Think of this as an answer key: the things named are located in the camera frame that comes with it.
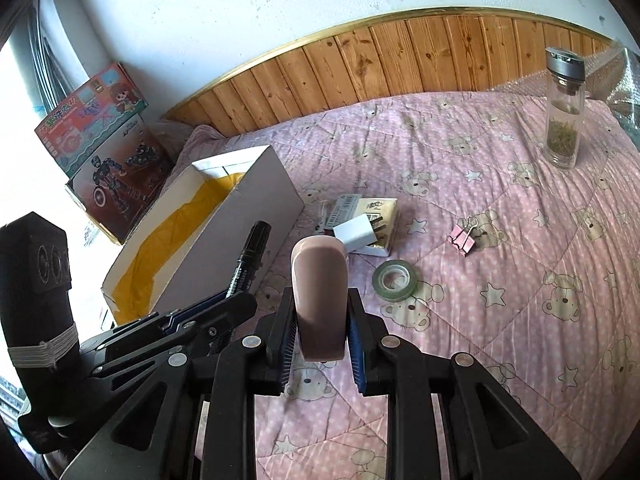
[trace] green tape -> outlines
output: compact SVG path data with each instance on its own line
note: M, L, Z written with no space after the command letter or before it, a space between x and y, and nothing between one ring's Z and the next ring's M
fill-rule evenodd
M373 290L383 300L406 300L418 285L415 269L404 260L389 260L373 271Z

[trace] white elastic band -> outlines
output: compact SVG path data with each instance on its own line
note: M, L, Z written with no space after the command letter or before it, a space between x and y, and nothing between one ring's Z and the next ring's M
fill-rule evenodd
M55 368L78 342L78 330L73 323L62 334L37 346L9 347L9 357L16 368Z

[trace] open cardboard box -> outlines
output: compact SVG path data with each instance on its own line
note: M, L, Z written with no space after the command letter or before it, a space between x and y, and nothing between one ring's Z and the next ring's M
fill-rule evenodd
M166 261L152 262L156 256L149 251L138 256L140 247L148 245L147 239L176 210L192 201L207 180L238 173L244 173L240 181ZM123 324L152 310L162 313L183 308L226 289L251 227L263 220L271 225L271 235L252 284L251 292L255 292L302 209L302 199L271 146L194 162L151 206L107 273L102 293L116 322ZM119 292L115 291L128 270L148 267L149 263L159 269L153 274L146 312L138 310L134 315L120 299L122 284ZM128 288L135 291L138 286L133 279Z

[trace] binder clip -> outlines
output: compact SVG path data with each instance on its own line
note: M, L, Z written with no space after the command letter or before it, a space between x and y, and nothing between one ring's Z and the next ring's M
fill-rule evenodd
M474 225L471 225L471 219L476 221ZM447 236L447 240L458 249L458 252L462 253L463 256L467 256L476 243L471 237L471 230L476 227L478 227L478 219L475 216L469 216L466 219L465 229L459 225L454 225L453 231Z

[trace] plastic wrap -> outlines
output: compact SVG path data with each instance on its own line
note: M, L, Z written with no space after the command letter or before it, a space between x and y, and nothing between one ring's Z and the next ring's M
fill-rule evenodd
M619 43L584 60L587 99L604 101L640 150L640 62ZM546 70L490 89L520 95L546 96Z

